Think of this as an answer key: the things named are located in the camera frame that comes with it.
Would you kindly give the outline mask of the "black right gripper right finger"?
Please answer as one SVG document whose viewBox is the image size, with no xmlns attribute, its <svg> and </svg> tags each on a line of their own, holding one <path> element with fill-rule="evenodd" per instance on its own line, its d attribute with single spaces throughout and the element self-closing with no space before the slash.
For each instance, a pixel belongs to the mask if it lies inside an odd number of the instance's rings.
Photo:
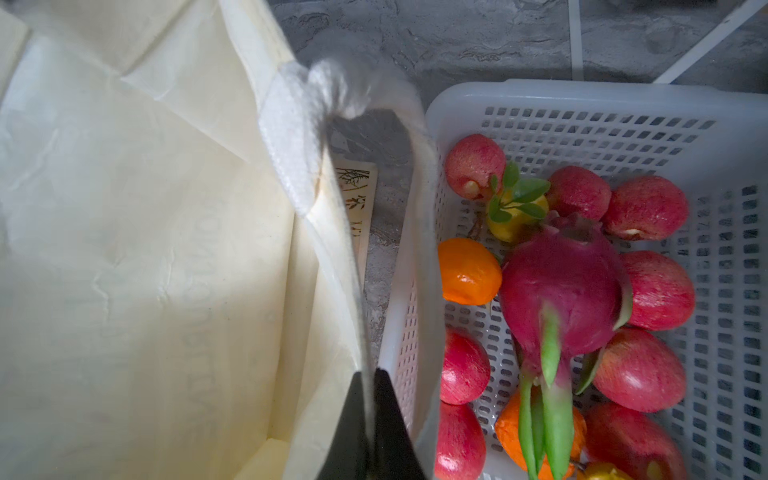
<svg viewBox="0 0 768 480">
<path fill-rule="evenodd" d="M 374 375 L 375 434 L 373 478 L 425 480 L 409 437 L 390 376 L 378 368 Z"/>
</svg>

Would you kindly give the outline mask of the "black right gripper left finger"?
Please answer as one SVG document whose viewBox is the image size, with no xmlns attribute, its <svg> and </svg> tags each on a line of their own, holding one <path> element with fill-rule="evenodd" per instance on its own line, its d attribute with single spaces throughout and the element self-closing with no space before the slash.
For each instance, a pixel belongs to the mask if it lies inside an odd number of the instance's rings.
<svg viewBox="0 0 768 480">
<path fill-rule="evenodd" d="M 368 476 L 369 445 L 362 374 L 351 379 L 343 409 L 317 480 L 364 480 Z"/>
</svg>

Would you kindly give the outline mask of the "orange tangerine with leaves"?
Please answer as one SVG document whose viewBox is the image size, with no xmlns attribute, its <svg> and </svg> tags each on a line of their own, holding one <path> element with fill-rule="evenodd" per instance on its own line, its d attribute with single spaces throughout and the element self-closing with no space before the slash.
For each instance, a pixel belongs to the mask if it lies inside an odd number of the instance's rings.
<svg viewBox="0 0 768 480">
<path fill-rule="evenodd" d="M 502 283 L 497 258 L 481 243 L 452 238 L 438 245 L 443 298 L 461 305 L 485 305 Z"/>
</svg>

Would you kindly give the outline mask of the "cream canvas grocery bag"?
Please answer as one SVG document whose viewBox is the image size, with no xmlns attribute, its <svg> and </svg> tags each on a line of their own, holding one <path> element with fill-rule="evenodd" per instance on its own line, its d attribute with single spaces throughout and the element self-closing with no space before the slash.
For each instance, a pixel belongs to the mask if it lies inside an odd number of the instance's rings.
<svg viewBox="0 0 768 480">
<path fill-rule="evenodd" d="M 1 5 L 1 475 L 316 479 L 374 375 L 327 128 L 414 86 L 265 1 Z"/>
</svg>

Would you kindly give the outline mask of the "pink dragon fruit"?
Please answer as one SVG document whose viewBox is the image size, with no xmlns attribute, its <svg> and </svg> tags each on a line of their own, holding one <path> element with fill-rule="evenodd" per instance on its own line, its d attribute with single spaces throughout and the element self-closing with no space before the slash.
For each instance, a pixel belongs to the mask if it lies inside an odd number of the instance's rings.
<svg viewBox="0 0 768 480">
<path fill-rule="evenodd" d="M 574 394 L 592 382 L 601 351 L 631 317 L 633 290 L 599 223 L 551 211 L 502 266 L 503 317 L 520 365 L 519 440 L 527 475 L 538 477 L 539 440 L 552 475 L 570 463 Z"/>
</svg>

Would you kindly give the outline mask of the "red apple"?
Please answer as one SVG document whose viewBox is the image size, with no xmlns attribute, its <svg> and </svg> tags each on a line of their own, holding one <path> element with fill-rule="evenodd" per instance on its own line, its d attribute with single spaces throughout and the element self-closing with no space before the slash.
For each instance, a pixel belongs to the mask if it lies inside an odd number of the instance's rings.
<svg viewBox="0 0 768 480">
<path fill-rule="evenodd" d="M 548 179 L 550 189 L 545 194 L 549 208 L 566 217 L 579 213 L 599 221 L 608 210 L 612 190 L 610 185 L 590 170 L 566 166 L 556 170 Z"/>
<path fill-rule="evenodd" d="M 494 194 L 491 177 L 503 177 L 506 157 L 503 150 L 482 134 L 458 141 L 444 162 L 446 181 L 460 197 L 488 201 Z"/>
<path fill-rule="evenodd" d="M 686 270 L 653 251 L 620 254 L 633 289 L 628 323 L 650 331 L 682 326 L 695 309 L 695 289 Z"/>
<path fill-rule="evenodd" d="M 612 192 L 602 223 L 614 237 L 656 241 L 675 233 L 688 215 L 688 201 L 680 188 L 663 177 L 642 176 Z"/>
<path fill-rule="evenodd" d="M 485 391 L 490 376 L 484 347 L 467 332 L 447 327 L 440 399 L 452 405 L 472 402 Z"/>
<path fill-rule="evenodd" d="M 607 399 L 643 413 L 677 405 L 687 388 L 685 369 L 675 353 L 636 328 L 619 330 L 608 343 L 593 384 Z"/>
<path fill-rule="evenodd" d="M 486 458 L 481 426 L 469 404 L 440 404 L 434 474 L 438 479 L 478 479 Z"/>
</svg>

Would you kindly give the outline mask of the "orange crinkled fruit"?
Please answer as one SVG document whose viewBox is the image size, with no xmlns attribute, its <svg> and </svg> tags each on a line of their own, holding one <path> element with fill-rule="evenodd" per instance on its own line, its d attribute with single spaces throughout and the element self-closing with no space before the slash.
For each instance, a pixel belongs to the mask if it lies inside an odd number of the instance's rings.
<svg viewBox="0 0 768 480">
<path fill-rule="evenodd" d="M 498 416 L 494 430 L 499 443 L 507 455 L 523 470 L 527 471 L 526 458 L 519 440 L 519 412 L 520 412 L 520 392 L 516 392 L 508 401 L 500 415 Z M 576 472 L 576 464 L 580 461 L 581 453 L 586 444 L 587 425 L 582 413 L 573 408 L 573 430 L 574 437 L 571 445 L 570 463 L 567 474 L 563 479 L 571 478 Z M 539 479 L 552 480 L 553 475 L 544 450 L 543 441 L 544 432 L 542 429 L 534 431 L 534 439 L 539 440 L 541 466 L 538 473 Z"/>
</svg>

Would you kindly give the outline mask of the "yellow pear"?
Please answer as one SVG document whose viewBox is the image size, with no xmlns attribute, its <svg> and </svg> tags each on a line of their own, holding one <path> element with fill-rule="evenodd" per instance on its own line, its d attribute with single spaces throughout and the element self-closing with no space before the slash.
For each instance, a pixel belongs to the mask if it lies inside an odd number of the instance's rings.
<svg viewBox="0 0 768 480">
<path fill-rule="evenodd" d="M 592 462 L 577 471 L 578 480 L 632 480 L 632 477 L 615 465 L 606 462 Z"/>
</svg>

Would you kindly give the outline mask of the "yellow lemon with leaves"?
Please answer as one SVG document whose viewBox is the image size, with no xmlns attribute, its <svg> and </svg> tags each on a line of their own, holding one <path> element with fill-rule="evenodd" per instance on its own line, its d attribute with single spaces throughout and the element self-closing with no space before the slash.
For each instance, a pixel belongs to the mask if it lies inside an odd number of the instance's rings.
<svg viewBox="0 0 768 480">
<path fill-rule="evenodd" d="M 547 180 L 523 177 L 516 163 L 509 162 L 499 177 L 491 176 L 494 195 L 486 206 L 486 223 L 498 240 L 515 244 L 523 230 L 543 220 L 549 212 L 545 194 L 551 184 Z"/>
</svg>

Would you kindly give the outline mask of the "white plastic basket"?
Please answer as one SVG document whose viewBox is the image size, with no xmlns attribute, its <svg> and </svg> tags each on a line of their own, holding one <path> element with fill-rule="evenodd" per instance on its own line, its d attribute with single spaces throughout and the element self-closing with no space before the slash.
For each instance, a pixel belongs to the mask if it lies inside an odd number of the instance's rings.
<svg viewBox="0 0 768 480">
<path fill-rule="evenodd" d="M 442 92 L 380 365 L 430 478 L 767 475 L 767 99 L 509 80 Z"/>
</svg>

